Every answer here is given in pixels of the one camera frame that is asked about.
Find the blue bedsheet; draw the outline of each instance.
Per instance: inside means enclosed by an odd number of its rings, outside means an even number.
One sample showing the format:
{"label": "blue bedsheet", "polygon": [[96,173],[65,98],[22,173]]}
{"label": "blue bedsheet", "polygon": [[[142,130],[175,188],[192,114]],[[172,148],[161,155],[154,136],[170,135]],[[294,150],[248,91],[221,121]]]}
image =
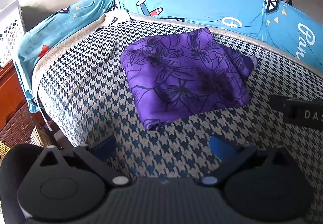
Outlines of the blue bedsheet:
{"label": "blue bedsheet", "polygon": [[323,26],[278,0],[83,0],[59,10],[27,32],[13,61],[31,112],[31,78],[52,47],[113,9],[225,28],[267,42],[323,72]]}

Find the white plastic basket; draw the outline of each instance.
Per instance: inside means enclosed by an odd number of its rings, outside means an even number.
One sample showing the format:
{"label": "white plastic basket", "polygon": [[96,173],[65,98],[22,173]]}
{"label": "white plastic basket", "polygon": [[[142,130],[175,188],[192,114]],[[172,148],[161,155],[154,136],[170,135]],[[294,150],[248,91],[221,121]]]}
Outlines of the white plastic basket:
{"label": "white plastic basket", "polygon": [[18,0],[0,11],[0,67],[12,59],[18,41],[25,33],[25,23]]}

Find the folded purple cloth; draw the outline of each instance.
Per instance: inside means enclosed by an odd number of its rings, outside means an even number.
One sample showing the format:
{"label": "folded purple cloth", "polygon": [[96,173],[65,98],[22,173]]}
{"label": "folded purple cloth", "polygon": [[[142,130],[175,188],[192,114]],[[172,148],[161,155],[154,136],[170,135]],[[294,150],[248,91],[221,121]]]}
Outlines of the folded purple cloth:
{"label": "folded purple cloth", "polygon": [[216,43],[208,28],[149,36],[121,55],[139,118],[147,130],[201,112],[248,105],[243,79],[254,62],[256,57]]}

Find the mattress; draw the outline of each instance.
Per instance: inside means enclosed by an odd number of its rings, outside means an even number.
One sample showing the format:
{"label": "mattress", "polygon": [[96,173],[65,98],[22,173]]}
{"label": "mattress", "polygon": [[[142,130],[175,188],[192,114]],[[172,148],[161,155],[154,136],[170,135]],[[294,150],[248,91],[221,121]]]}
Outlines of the mattress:
{"label": "mattress", "polygon": [[82,0],[35,26],[13,52],[30,112],[39,111],[32,86],[37,62],[71,34],[116,10],[234,31],[264,41],[323,72],[323,40],[319,39],[323,26],[279,0]]}
{"label": "mattress", "polygon": [[220,161],[209,148],[214,134],[260,149],[285,146],[314,188],[315,201],[307,219],[323,222],[323,134],[283,123],[282,114],[269,106],[272,94],[323,98],[322,78],[264,44],[213,32],[218,43],[258,58],[259,65],[246,81],[251,105],[201,113],[146,131],[137,116],[120,55],[146,36],[189,32],[195,27],[144,18],[110,26],[100,26],[100,21],[76,33],[74,42],[52,49],[33,74],[38,104],[74,146],[113,135],[117,148],[108,163],[131,178],[201,177],[215,170]]}

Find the houndstooth fabric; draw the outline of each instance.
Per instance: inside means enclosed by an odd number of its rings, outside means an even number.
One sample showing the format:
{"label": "houndstooth fabric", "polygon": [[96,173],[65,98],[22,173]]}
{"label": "houndstooth fabric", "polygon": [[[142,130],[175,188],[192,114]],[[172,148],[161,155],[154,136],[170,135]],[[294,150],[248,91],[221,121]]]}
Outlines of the houndstooth fabric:
{"label": "houndstooth fabric", "polygon": [[120,55],[146,36],[189,31],[142,21],[101,28],[49,69],[39,87],[39,100],[73,145],[114,135],[117,149],[109,163],[130,177],[201,177],[215,170],[219,161],[209,148],[213,134],[260,149],[285,146],[315,191],[307,219],[323,223],[322,133],[282,123],[282,114],[269,106],[271,94],[323,98],[323,80],[296,63],[252,44],[214,35],[220,44],[257,56],[259,65],[246,82],[251,105],[178,119],[158,131],[144,130]]}

